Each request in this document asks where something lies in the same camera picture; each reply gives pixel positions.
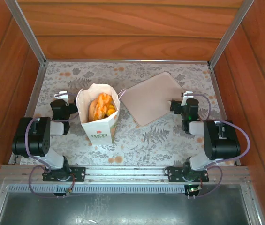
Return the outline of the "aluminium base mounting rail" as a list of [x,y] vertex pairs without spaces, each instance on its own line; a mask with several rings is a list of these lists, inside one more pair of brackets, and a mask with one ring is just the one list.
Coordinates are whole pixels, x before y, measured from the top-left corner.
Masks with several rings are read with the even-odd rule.
[[[0,184],[27,184],[34,165],[3,165],[0,169]],[[222,178],[222,185],[250,184],[252,179],[245,166],[221,166],[208,170],[209,181],[204,185],[216,185]],[[199,185],[200,182],[169,182],[162,166],[86,166],[83,182],[78,184],[120,184],[120,185]]]

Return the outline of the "aluminium frame post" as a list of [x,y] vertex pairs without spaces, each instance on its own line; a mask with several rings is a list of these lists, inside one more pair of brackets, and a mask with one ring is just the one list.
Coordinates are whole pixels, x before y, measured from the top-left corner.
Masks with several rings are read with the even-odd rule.
[[25,36],[29,46],[31,47],[32,51],[34,52],[37,60],[39,61],[40,65],[44,66],[46,63],[46,57],[34,35],[26,17],[24,16],[21,7],[19,6],[17,0],[4,0],[5,4],[7,5],[8,9],[10,10],[13,18],[15,19],[16,23],[18,24],[21,32]]
[[246,14],[249,11],[250,7],[252,6],[253,2],[254,2],[254,0],[243,0],[239,10],[237,11],[234,19],[232,20],[232,23],[228,27],[223,38],[219,42],[214,54],[212,55],[211,60],[209,61],[210,68],[214,69],[219,58],[221,57],[222,53],[224,52],[226,46],[228,45],[229,41],[233,37],[234,33],[238,29],[242,20],[246,16]]

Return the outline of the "floral patterned tablecloth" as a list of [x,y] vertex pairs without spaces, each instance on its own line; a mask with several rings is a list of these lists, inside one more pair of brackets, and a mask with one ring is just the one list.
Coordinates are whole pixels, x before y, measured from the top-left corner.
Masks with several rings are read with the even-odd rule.
[[[52,116],[50,103],[61,90],[77,93],[93,83],[105,83],[119,92],[163,72],[197,94],[201,118],[221,118],[207,65],[123,62],[48,62],[34,115]],[[204,147],[202,137],[183,132],[181,121],[169,113],[140,126],[122,105],[112,145],[93,145],[79,119],[74,119],[67,135],[51,137],[50,148],[72,165],[180,166]]]

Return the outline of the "aluminium back rail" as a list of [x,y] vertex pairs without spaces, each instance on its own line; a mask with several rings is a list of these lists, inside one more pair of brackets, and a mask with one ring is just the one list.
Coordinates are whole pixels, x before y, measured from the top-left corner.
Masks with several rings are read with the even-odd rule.
[[208,65],[208,61],[203,60],[120,60],[120,59],[47,59],[46,62],[98,62],[98,63],[157,63],[157,64],[203,64]]

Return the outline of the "sandy fake baguette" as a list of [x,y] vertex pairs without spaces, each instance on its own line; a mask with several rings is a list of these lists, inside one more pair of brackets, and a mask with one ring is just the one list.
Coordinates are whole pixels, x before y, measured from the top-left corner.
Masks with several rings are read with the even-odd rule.
[[105,113],[102,110],[96,109],[97,104],[98,104],[97,99],[91,102],[89,106],[88,122],[101,120],[104,118]]

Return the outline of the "aluminium side rail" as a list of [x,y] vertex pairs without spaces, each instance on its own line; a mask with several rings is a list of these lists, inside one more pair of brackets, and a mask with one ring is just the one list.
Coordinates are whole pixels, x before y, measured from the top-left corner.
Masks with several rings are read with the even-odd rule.
[[[220,110],[220,118],[223,119],[223,120],[228,120],[227,119],[227,115],[226,115],[226,111],[225,111],[225,107],[224,107],[224,104],[223,104],[223,101],[222,101],[220,89],[219,89],[219,86],[218,86],[218,82],[217,82],[217,79],[216,79],[216,76],[215,76],[215,72],[214,72],[214,70],[211,67],[209,67],[209,70],[211,72],[210,77],[211,77],[211,81],[212,81],[212,84],[213,84],[215,97],[217,99],[217,103],[218,103],[219,110]],[[221,165],[240,166],[241,162],[240,162],[239,159],[234,159],[234,160],[226,161],[226,162],[222,163]]]
[[38,70],[38,74],[37,74],[37,77],[36,77],[36,80],[35,80],[35,83],[34,83],[34,86],[33,86],[33,89],[32,89],[32,93],[30,95],[30,99],[29,99],[29,102],[28,102],[28,105],[27,105],[27,109],[26,109],[26,112],[25,112],[25,117],[33,117],[34,115],[34,112],[35,112],[35,109],[36,109],[36,105],[37,105],[37,102],[38,102],[38,97],[39,97],[39,94],[40,94],[40,91],[41,91],[41,87],[42,87],[42,84],[43,84],[43,80],[44,80],[44,77],[45,77],[45,73],[46,73],[46,68],[47,68],[47,65],[41,65],[39,67],[39,70]]

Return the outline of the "shiny metal sheet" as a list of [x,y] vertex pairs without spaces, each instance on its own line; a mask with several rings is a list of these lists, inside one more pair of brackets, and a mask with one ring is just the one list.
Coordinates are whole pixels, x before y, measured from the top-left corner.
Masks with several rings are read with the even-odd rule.
[[43,199],[11,193],[0,225],[248,225],[238,189],[199,199],[182,194],[86,194]]

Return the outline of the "white printed paper bag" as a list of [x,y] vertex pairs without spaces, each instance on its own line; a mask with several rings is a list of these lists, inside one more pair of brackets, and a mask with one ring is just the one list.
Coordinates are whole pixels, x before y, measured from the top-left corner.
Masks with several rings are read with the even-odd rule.
[[[79,120],[88,136],[92,145],[112,145],[117,126],[117,120],[120,112],[120,98],[126,89],[122,89],[119,93],[108,84],[92,84],[88,89],[81,89],[76,97],[76,105],[79,113]],[[112,115],[101,120],[88,122],[89,106],[91,102],[98,99],[101,93],[106,93],[112,97],[113,106],[116,109]]]

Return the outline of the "small board with green light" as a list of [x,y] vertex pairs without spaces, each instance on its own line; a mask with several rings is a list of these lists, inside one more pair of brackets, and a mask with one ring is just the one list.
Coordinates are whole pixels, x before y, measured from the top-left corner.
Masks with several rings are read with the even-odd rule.
[[200,194],[201,189],[202,185],[185,185],[185,196],[188,199],[196,199],[197,196]]

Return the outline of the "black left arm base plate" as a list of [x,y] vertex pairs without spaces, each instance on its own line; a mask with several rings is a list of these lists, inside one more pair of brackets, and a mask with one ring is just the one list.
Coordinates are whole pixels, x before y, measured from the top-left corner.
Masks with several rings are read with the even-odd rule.
[[50,172],[42,173],[42,181],[45,182],[72,182],[73,179],[77,182],[84,182],[85,167],[71,166],[68,171],[65,169],[51,170]]

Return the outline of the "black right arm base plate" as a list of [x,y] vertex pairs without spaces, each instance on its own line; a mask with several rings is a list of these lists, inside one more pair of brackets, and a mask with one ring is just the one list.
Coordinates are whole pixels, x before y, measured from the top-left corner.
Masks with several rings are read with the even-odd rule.
[[206,170],[194,171],[189,168],[169,166],[164,169],[169,182],[209,182]]

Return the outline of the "beige square tray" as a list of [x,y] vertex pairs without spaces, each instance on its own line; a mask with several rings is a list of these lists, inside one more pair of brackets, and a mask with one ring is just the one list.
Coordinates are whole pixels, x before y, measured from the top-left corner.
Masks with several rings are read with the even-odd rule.
[[179,83],[163,72],[128,88],[121,101],[136,123],[146,126],[168,114],[171,100],[182,100],[181,93]]

